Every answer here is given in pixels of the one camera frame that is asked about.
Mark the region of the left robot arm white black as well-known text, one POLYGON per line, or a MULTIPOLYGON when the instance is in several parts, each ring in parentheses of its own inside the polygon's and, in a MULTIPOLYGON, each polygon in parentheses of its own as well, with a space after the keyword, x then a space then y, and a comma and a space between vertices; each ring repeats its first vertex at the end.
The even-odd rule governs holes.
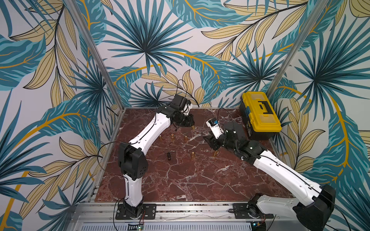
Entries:
POLYGON ((146 154, 154 141, 174 124, 192 127, 194 117, 190 114, 191 101, 176 94, 171 102, 160 106, 149 124, 128 143, 119 145, 118 166, 125 179, 124 209, 131 218, 143 212, 142 177, 148 170, 146 154))

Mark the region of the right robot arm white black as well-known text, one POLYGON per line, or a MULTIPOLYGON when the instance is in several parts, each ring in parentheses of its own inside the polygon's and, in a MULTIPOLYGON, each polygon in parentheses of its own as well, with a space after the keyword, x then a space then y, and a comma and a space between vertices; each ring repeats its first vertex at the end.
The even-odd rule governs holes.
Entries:
POLYGON ((243 126, 237 122, 226 122, 222 128, 216 118, 211 118, 205 124, 211 133, 203 138, 213 150, 228 150, 268 174, 294 196, 279 198, 258 193, 241 212, 254 219, 269 214, 294 218, 310 231, 324 229, 334 210, 336 191, 333 187, 320 186, 307 179, 258 141, 247 139, 243 126))

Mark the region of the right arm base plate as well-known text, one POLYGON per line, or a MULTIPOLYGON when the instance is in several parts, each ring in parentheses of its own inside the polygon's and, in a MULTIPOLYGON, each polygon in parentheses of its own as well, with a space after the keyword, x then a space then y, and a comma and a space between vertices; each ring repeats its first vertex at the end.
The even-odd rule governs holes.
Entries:
POLYGON ((270 219, 274 218, 273 214, 262 213, 256 205, 248 203, 235 203, 232 208, 228 210, 233 213, 235 219, 270 219))

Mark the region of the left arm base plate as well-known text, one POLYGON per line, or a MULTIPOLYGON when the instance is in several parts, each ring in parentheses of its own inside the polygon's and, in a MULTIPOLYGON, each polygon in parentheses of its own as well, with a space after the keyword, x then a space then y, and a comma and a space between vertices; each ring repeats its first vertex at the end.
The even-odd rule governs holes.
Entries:
POLYGON ((144 218, 144 220, 154 220, 156 209, 156 204, 139 204, 137 207, 132 207, 127 203, 123 203, 118 205, 115 219, 134 220, 144 218))

